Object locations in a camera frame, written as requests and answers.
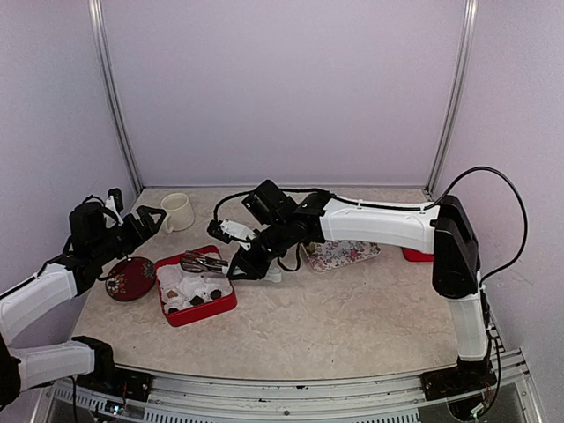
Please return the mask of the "metal serving tongs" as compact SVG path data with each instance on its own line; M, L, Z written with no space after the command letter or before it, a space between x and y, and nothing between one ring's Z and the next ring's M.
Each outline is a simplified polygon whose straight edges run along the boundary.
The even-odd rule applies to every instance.
M226 274L228 262L196 251L186 251L180 256L180 266L186 272L213 272Z

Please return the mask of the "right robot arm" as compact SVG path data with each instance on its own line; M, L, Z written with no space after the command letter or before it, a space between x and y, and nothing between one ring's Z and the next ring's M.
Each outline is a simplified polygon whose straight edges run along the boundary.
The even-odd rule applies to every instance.
M449 395L494 385L501 376L491 362L489 307L481 285L478 241L460 201L393 204L339 197L308 189L296 202L290 189L267 180L241 193L262 230L215 219L209 234L240 248L231 260L232 280L266 277L272 261L300 244L365 241L414 250L434 259L432 287L449 305L456 334L456 365L423 375L425 385Z

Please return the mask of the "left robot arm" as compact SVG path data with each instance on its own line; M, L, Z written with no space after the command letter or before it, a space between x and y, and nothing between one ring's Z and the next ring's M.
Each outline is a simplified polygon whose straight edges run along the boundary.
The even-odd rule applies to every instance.
M91 289L104 266L132 254L167 218L164 210L140 206L120 217L119 207L84 202L69 216L70 237L61 255L1 295L1 404L20 393L73 375L85 375L106 392L123 383L112 347L78 337L58 345L14 349L11 342L51 309Z

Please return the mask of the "dark square chocolate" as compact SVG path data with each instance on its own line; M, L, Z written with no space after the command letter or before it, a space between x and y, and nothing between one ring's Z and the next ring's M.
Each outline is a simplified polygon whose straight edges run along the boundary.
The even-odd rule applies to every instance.
M196 305L199 305L202 302L202 299L200 297L196 296L196 297L192 298L189 302L192 306L196 306Z

